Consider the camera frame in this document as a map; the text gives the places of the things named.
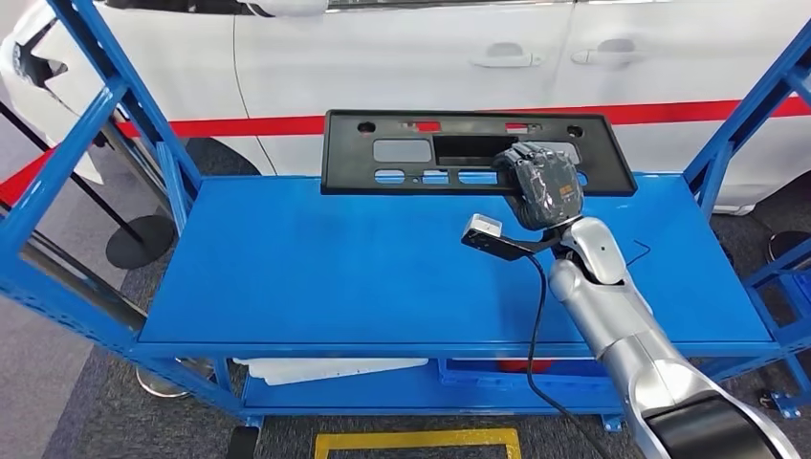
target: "red stripe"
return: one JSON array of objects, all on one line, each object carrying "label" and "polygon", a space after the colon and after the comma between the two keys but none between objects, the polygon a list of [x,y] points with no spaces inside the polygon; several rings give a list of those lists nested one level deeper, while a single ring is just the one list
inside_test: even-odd
[{"label": "red stripe", "polygon": [[36,177],[36,174],[42,170],[42,167],[48,159],[51,158],[52,153],[54,153],[53,148],[46,150],[39,158],[31,161],[28,165],[18,170],[5,182],[0,184],[0,202],[8,206],[17,204],[17,201],[20,200],[26,188],[28,188],[28,185],[30,185]]},{"label": "red stripe", "polygon": [[[599,113],[614,125],[653,124],[659,122],[722,121],[730,116],[740,100],[701,102],[638,103],[626,105],[593,105],[583,107],[544,107],[488,110],[507,113]],[[772,118],[811,115],[800,98],[789,98],[772,114]],[[250,120],[183,120],[172,121],[178,137],[240,136],[316,136],[324,133],[324,116],[255,118]],[[138,137],[131,122],[119,124],[125,136]]]}]

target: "window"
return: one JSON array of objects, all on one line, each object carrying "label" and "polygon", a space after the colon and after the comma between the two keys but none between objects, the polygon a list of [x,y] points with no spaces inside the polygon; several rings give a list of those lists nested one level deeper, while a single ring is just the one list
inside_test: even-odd
[{"label": "window", "polygon": [[201,12],[204,14],[239,14],[244,5],[236,0],[104,0],[110,8]]}]

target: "white car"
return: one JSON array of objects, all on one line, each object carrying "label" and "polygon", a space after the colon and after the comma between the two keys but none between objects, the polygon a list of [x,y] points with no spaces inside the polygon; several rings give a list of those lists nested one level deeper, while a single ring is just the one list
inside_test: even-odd
[{"label": "white car", "polygon": [[[247,160],[241,171],[307,175],[320,173],[321,136],[294,134],[318,119],[288,117],[333,108],[586,107],[612,120],[632,169],[682,170],[811,17],[808,0],[339,0],[308,17],[235,0],[98,8],[170,120],[280,119],[273,136],[181,134],[196,138],[192,156],[218,148]],[[0,74],[50,142],[101,85],[44,1],[3,41]],[[811,112],[798,107],[734,158],[719,210],[751,210],[811,170]]]}]

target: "lower shelf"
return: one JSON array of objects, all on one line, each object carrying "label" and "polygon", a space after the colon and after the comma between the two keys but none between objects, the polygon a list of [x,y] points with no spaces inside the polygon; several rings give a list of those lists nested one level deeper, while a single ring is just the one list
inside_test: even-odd
[{"label": "lower shelf", "polygon": [[[613,389],[580,390],[564,384],[542,390],[572,412],[621,411]],[[443,385],[437,361],[402,370],[268,386],[249,378],[243,394],[249,415],[273,414],[555,414],[529,387],[493,389]]]}]

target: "silver robotic arm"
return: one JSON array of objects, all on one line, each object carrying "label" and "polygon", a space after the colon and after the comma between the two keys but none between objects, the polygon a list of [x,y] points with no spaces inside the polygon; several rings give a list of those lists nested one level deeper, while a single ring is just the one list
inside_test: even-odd
[{"label": "silver robotic arm", "polygon": [[502,237],[500,228],[493,230],[497,222],[481,216],[471,219],[463,242],[501,251],[499,256],[511,253],[502,256],[507,259],[518,258],[522,250],[552,249],[552,293],[605,366],[646,458],[799,458],[768,417],[732,397],[673,347],[634,286],[608,226],[581,216],[577,171],[565,155],[517,143],[493,166],[523,192],[508,198],[518,221],[545,230],[546,242],[522,247]]}]

